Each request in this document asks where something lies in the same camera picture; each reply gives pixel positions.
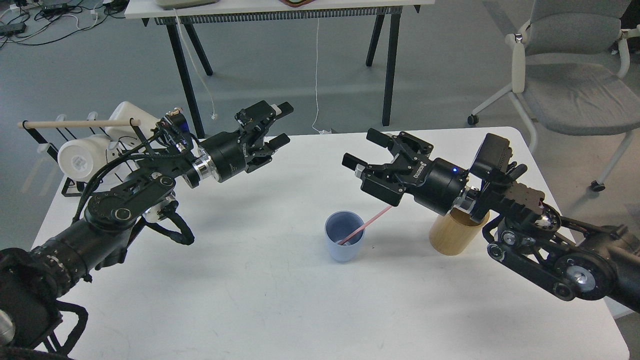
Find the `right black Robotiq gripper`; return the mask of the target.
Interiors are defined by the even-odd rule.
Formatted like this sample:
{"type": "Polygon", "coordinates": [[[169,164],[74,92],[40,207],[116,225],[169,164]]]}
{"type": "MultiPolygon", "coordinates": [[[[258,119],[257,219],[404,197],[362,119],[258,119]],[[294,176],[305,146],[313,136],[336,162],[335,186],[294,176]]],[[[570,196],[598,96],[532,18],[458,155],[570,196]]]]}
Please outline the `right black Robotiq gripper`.
{"type": "Polygon", "coordinates": [[[370,128],[366,139],[386,148],[393,160],[371,164],[345,153],[342,165],[362,180],[361,190],[380,201],[397,207],[403,196],[439,215],[447,214],[466,189],[469,172],[442,158],[430,160],[432,144],[408,132],[397,135],[370,128]]]}

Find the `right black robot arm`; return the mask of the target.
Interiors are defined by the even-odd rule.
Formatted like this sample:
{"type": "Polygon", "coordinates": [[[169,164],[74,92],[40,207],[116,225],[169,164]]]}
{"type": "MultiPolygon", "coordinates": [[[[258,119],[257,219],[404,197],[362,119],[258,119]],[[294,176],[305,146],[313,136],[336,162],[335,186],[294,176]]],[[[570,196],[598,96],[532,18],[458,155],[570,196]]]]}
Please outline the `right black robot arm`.
{"type": "Polygon", "coordinates": [[[563,301],[610,297],[639,311],[639,239],[625,225],[603,225],[567,218],[545,203],[542,191],[518,183],[525,164],[510,162],[505,137],[485,136],[470,169],[442,158],[434,147],[407,132],[370,129],[368,141],[386,148],[393,161],[368,164],[350,153],[343,166],[361,180],[361,190],[396,207],[405,194],[439,215],[458,208],[482,228],[487,253],[541,289],[563,301]]]}

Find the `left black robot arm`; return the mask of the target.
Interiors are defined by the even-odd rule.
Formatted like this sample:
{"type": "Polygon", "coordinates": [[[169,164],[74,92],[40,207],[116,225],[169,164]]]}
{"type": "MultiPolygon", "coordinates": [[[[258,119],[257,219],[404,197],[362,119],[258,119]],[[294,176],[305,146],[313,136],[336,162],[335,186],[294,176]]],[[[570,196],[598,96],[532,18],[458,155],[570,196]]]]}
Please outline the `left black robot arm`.
{"type": "Polygon", "coordinates": [[[124,101],[102,122],[108,136],[102,154],[99,137],[64,144],[57,162],[85,186],[66,230],[30,251],[1,251],[1,358],[68,359],[89,314],[62,296],[80,280],[90,282],[90,271],[122,264],[144,228],[194,243],[177,212],[178,178],[195,188],[208,177],[222,183],[269,164],[290,139],[265,135],[293,110],[288,102],[260,101],[235,115],[237,130],[199,140],[180,109],[156,118],[124,101]]]}

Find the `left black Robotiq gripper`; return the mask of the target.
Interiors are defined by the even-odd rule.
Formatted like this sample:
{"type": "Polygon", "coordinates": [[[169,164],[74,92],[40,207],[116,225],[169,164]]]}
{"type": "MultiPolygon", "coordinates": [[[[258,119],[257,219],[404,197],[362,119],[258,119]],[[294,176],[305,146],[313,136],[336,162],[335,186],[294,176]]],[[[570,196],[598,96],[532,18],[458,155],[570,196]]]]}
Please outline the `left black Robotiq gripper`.
{"type": "Polygon", "coordinates": [[[289,102],[275,105],[265,100],[241,109],[235,114],[238,130],[223,131],[199,143],[199,155],[191,163],[190,187],[198,187],[208,177],[226,182],[241,171],[252,173],[269,164],[272,155],[291,139],[282,133],[265,142],[265,136],[276,120],[292,112],[294,107],[289,102]]]}

